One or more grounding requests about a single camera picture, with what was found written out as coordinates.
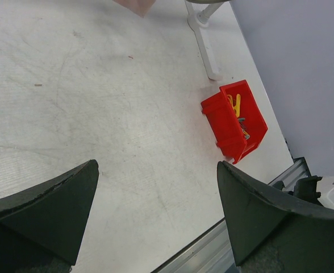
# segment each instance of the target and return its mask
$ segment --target yellow object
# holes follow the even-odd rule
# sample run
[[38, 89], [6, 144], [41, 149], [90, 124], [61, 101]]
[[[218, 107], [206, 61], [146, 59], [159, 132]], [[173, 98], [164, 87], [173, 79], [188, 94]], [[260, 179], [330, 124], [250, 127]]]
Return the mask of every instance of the yellow object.
[[231, 95], [228, 95], [229, 102], [231, 106], [233, 107], [233, 110], [235, 112], [235, 116], [238, 118], [240, 116], [240, 101], [241, 101], [241, 96], [240, 94], [236, 95], [236, 101], [235, 101], [235, 106], [233, 103], [233, 97]]

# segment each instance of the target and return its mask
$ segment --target white pole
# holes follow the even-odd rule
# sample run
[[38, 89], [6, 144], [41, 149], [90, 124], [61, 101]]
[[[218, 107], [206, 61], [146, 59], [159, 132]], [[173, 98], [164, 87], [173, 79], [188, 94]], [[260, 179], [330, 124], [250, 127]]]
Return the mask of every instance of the white pole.
[[[220, 74], [219, 67], [216, 63], [214, 52], [208, 38], [207, 27], [208, 27], [208, 18], [222, 5], [221, 4], [210, 4], [205, 10], [196, 14], [193, 5], [186, 1], [187, 11], [189, 16], [187, 21], [191, 29], [195, 32], [197, 45], [199, 45], [201, 58], [206, 69], [207, 76], [215, 81], [220, 81], [223, 79], [223, 76]], [[198, 15], [203, 16], [203, 20], [206, 20], [205, 23], [201, 22], [201, 19], [198, 18]]]
[[210, 4], [201, 11], [198, 15], [197, 18], [199, 21], [203, 24], [206, 24], [210, 16], [222, 5], [223, 3], [216, 3], [216, 4]]

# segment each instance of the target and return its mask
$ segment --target pink object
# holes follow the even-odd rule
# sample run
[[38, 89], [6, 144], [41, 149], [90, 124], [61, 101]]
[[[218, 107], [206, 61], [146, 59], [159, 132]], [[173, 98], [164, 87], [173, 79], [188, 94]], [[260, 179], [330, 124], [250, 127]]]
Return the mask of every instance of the pink object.
[[114, 0], [114, 2], [144, 17], [156, 0]]

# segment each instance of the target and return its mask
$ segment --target white floor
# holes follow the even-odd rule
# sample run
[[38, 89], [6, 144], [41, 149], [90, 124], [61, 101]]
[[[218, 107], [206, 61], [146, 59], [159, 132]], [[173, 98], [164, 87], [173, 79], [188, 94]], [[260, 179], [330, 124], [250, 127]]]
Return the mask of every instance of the white floor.
[[186, 17], [181, 0], [144, 19], [107, 0], [0, 0], [0, 197], [99, 163], [75, 273], [150, 272], [223, 217], [200, 109], [219, 85], [247, 79], [269, 127], [238, 167], [268, 182], [292, 164], [230, 5], [210, 24], [219, 83]]

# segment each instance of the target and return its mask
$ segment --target red plastic bin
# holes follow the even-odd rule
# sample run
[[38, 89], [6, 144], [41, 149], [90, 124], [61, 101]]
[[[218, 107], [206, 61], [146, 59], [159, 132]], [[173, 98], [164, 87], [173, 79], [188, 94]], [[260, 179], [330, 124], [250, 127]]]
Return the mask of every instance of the red plastic bin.
[[[241, 96], [239, 117], [245, 118], [243, 123], [250, 135], [247, 140], [229, 102], [228, 94], [234, 100], [237, 94]], [[201, 106], [202, 113], [206, 115], [218, 141], [216, 145], [224, 156], [234, 158], [233, 164], [258, 148], [268, 131], [246, 80], [221, 86], [220, 93], [201, 102]]]

